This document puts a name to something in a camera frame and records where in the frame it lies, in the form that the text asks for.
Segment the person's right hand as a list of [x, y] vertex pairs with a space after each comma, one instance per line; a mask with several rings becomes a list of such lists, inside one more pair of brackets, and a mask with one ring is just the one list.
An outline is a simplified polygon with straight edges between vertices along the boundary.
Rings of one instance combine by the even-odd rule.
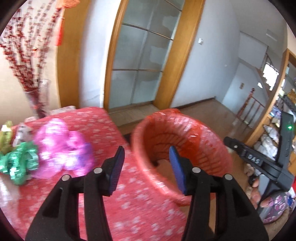
[[280, 211], [280, 202], [281, 196], [283, 194], [282, 191], [273, 193], [271, 196], [267, 197], [263, 201], [261, 201], [261, 194], [258, 190], [259, 187], [259, 179], [256, 179], [252, 185], [252, 191], [250, 194], [250, 202], [254, 206], [255, 209], [258, 209], [258, 205], [262, 208], [272, 207], [276, 211]]

